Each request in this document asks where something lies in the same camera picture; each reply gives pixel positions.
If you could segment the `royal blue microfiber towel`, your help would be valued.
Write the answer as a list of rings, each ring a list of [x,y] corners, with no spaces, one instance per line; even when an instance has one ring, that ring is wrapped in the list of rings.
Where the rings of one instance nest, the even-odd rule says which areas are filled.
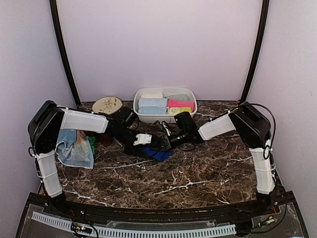
[[[169,151],[154,151],[150,147],[143,146],[139,148],[140,151],[142,151],[147,156],[155,159],[158,162],[164,162],[166,159],[168,159],[171,156],[171,152]]]

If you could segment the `light blue patterned towel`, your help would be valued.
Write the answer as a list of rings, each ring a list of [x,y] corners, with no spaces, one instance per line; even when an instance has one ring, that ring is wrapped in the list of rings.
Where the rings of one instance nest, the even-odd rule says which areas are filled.
[[[93,169],[94,155],[89,144],[89,137],[83,131],[63,129],[59,131],[55,153],[65,166]]]

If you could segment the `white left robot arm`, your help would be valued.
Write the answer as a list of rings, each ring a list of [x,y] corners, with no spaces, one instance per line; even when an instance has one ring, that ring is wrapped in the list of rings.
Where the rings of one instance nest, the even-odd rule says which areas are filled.
[[[137,147],[150,144],[152,136],[137,133],[130,126],[137,115],[129,108],[122,107],[114,114],[84,112],[46,101],[28,125],[32,157],[35,158],[37,173],[47,195],[52,199],[50,207],[59,216],[66,216],[70,206],[62,198],[55,153],[57,148],[73,148],[77,132],[87,131],[105,134],[124,145],[125,153],[134,155]]]

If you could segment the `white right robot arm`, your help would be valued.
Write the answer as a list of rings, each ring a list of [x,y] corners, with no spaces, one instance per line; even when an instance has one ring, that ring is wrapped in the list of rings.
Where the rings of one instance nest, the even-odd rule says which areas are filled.
[[[179,113],[174,119],[180,131],[160,137],[160,149],[165,151],[184,143],[200,144],[236,131],[251,153],[257,178],[257,192],[269,195],[275,188],[272,143],[276,127],[271,125],[256,107],[257,104],[244,102],[201,126],[195,124],[188,112]]]

